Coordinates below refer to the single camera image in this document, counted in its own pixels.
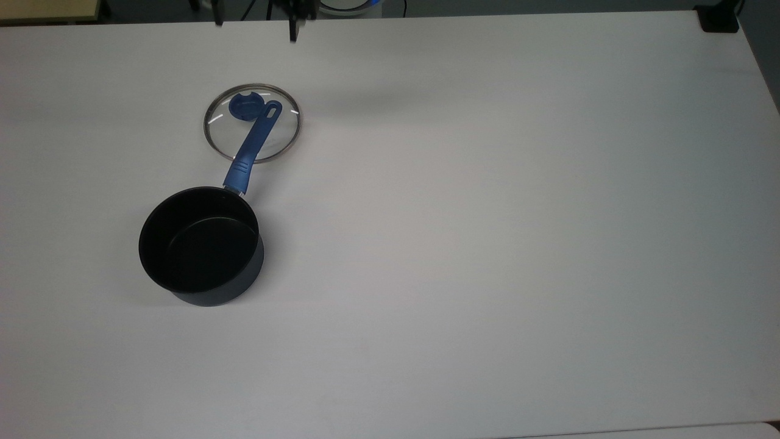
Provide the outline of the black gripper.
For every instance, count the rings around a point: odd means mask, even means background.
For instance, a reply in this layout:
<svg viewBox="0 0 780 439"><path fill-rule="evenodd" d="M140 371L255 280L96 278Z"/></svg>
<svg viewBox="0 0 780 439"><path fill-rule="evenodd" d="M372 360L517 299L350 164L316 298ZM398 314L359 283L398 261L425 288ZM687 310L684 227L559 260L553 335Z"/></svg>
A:
<svg viewBox="0 0 780 439"><path fill-rule="evenodd" d="M303 19L307 21L316 20L319 10L319 2L314 0L275 1L275 5L281 8L287 16L290 16L289 39L292 43L297 42L298 39L298 16L303 16Z"/></svg>

